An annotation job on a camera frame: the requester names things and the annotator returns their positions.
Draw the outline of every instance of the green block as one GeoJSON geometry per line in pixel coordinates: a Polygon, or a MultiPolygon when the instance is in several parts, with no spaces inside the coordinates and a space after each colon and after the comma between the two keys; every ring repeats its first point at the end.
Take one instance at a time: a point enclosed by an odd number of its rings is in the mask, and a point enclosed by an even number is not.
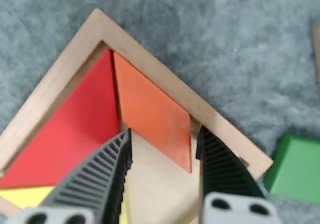
{"type": "Polygon", "coordinates": [[[320,202],[320,141],[285,134],[264,185],[272,194],[320,202]]]}

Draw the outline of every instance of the wooden frame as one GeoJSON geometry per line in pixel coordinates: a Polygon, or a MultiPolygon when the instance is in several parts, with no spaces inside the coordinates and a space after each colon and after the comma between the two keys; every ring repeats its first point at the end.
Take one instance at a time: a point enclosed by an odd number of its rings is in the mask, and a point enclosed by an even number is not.
{"type": "Polygon", "coordinates": [[[317,20],[312,27],[313,32],[313,47],[315,51],[316,63],[316,80],[320,84],[320,21],[317,20]]]}
{"type": "Polygon", "coordinates": [[[8,202],[6,199],[0,197],[0,214],[6,217],[12,217],[19,211],[20,208],[16,207],[11,202],[8,202]]]}
{"type": "Polygon", "coordinates": [[[200,209],[200,161],[190,137],[192,173],[132,131],[133,164],[125,178],[131,224],[193,224],[200,209]]]}
{"type": "Polygon", "coordinates": [[[195,123],[205,125],[217,135],[248,163],[247,168],[255,179],[271,166],[272,160],[253,142],[101,10],[95,9],[1,134],[0,170],[5,170],[17,151],[44,123],[66,88],[72,88],[71,80],[86,72],[82,66],[104,43],[180,104],[195,123]]]}

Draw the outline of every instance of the red puzzle piece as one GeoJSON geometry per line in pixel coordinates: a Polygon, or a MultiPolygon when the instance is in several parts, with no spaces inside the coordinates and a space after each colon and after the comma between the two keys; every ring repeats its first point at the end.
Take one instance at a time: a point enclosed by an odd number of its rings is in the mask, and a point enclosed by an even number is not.
{"type": "Polygon", "coordinates": [[[0,188],[56,185],[120,131],[107,50],[0,180],[0,188]]]}

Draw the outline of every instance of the gray carpet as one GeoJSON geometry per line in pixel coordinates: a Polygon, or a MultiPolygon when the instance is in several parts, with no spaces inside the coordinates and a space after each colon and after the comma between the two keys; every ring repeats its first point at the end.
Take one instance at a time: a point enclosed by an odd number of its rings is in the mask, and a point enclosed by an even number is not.
{"type": "MultiPolygon", "coordinates": [[[[0,0],[0,131],[95,7],[268,155],[286,130],[320,138],[320,0],[0,0]]],[[[285,224],[320,223],[319,204],[269,199],[285,224]]]]}

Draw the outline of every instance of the orange puzzle piece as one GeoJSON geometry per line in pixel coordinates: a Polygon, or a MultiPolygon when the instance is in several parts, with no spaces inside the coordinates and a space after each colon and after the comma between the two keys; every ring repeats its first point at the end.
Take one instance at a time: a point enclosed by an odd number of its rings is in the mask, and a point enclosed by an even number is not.
{"type": "Polygon", "coordinates": [[[122,120],[178,166],[191,172],[189,113],[119,54],[113,55],[122,120]]]}

